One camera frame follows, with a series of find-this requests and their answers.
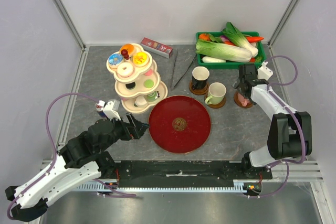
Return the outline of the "white cake slice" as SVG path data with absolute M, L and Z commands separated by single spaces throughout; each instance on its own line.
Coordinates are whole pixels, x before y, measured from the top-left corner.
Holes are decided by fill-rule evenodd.
M 145 96 L 140 95 L 138 97 L 136 97 L 135 101 L 134 101 L 134 106 L 137 108 L 144 108 L 146 107 L 148 104 Z

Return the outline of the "pink mug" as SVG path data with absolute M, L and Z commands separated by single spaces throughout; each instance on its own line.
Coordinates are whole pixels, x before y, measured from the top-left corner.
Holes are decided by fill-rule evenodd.
M 235 102 L 238 106 L 246 108 L 251 105 L 251 102 L 244 98 L 239 92 L 235 93 Z

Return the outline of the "green swirl roll cake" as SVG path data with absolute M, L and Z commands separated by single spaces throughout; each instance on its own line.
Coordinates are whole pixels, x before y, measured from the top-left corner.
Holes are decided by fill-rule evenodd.
M 152 93 L 146 96 L 148 102 L 154 102 L 160 97 L 160 93 L 158 91 L 153 91 Z

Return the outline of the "light green mug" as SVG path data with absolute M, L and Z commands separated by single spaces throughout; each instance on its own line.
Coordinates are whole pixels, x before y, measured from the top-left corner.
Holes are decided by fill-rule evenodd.
M 220 98 L 225 96 L 225 94 L 226 94 L 226 87 L 220 82 L 214 82 L 208 88 L 207 97 L 213 96 Z

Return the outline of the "black cookie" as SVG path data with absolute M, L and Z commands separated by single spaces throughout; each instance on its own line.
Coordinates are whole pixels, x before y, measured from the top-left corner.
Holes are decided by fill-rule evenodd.
M 125 87 L 129 90 L 134 89 L 135 86 L 136 86 L 135 82 L 131 82 L 131 83 L 128 83 L 128 84 L 125 85 Z

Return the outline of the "green cookie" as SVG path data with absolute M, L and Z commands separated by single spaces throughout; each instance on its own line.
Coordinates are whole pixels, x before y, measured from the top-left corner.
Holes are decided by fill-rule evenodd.
M 150 89 L 154 86 L 154 81 L 151 80 L 151 79 L 147 79 L 147 80 L 144 81 L 143 85 L 144 85 L 145 88 Z

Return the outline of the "black and white mug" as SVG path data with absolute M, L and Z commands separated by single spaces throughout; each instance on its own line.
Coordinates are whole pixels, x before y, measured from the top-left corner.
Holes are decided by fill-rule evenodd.
M 192 71 L 192 89 L 201 90 L 205 88 L 209 78 L 209 70 L 205 67 L 198 66 Z

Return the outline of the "metal tongs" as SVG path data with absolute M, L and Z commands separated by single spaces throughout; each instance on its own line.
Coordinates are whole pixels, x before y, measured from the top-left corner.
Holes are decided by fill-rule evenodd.
M 176 84 L 173 83 L 174 81 L 174 74 L 175 74 L 175 69 L 176 69 L 176 61 L 177 61 L 177 58 L 178 58 L 178 50 L 176 49 L 175 52 L 174 52 L 174 63 L 173 63 L 173 70 L 172 70 L 172 77 L 171 77 L 171 81 L 170 81 L 170 90 L 173 91 L 177 85 L 181 82 L 181 80 L 185 77 L 185 75 L 187 74 L 187 72 L 190 70 L 195 58 L 197 57 L 197 54 L 195 54 L 193 57 L 192 57 L 192 60 L 189 64 L 189 66 L 187 67 L 187 69 L 185 70 L 185 72 L 182 74 L 182 76 L 177 80 Z

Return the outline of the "pink cookie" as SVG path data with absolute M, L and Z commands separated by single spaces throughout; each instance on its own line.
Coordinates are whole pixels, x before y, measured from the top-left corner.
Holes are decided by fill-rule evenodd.
M 146 76 L 150 76 L 150 75 L 152 75 L 152 74 L 153 74 L 153 70 L 152 70 L 152 69 L 148 70 L 148 71 L 145 73 Z

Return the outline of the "white donut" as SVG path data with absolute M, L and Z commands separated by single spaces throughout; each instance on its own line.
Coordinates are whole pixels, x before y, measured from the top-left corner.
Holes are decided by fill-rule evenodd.
M 132 63 L 123 62 L 117 67 L 117 73 L 122 78 L 130 77 L 134 72 L 134 66 Z

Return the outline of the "yellow donut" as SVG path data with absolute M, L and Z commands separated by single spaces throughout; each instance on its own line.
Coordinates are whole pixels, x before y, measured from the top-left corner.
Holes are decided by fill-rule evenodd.
M 132 61 L 137 67 L 143 67 L 148 63 L 149 58 L 145 52 L 137 52 L 133 55 Z

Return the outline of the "blue donut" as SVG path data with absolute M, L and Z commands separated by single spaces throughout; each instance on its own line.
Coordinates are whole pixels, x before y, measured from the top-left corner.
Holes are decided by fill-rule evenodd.
M 114 53 L 108 58 L 108 65 L 111 68 L 116 68 L 119 64 L 124 62 L 124 57 L 120 53 Z

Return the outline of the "orange donut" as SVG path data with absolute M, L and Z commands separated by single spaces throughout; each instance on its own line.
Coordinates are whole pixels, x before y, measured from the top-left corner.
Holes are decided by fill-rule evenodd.
M 131 57 L 136 52 L 136 49 L 133 44 L 125 44 L 120 48 L 119 52 L 121 55 L 124 56 L 125 54 L 123 54 L 122 52 L 125 52 L 125 51 L 127 51 L 128 55 Z

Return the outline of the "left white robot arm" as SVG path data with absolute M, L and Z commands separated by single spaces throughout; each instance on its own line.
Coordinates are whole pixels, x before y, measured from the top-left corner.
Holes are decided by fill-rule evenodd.
M 100 119 L 72 138 L 54 159 L 30 181 L 5 190 L 10 201 L 7 216 L 30 222 L 42 216 L 59 198 L 77 186 L 99 178 L 110 178 L 116 165 L 107 149 L 118 140 L 140 139 L 150 127 L 127 113 L 128 122 Z

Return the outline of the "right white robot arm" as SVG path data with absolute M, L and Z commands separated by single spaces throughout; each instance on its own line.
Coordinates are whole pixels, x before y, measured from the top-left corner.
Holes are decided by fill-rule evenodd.
M 235 165 L 237 172 L 248 179 L 254 178 L 259 169 L 270 169 L 280 163 L 301 164 L 312 153 L 311 115 L 289 106 L 268 80 L 259 76 L 260 71 L 253 63 L 240 65 L 238 80 L 233 85 L 238 94 L 260 106 L 271 120 L 267 144 L 245 153 L 241 164 Z

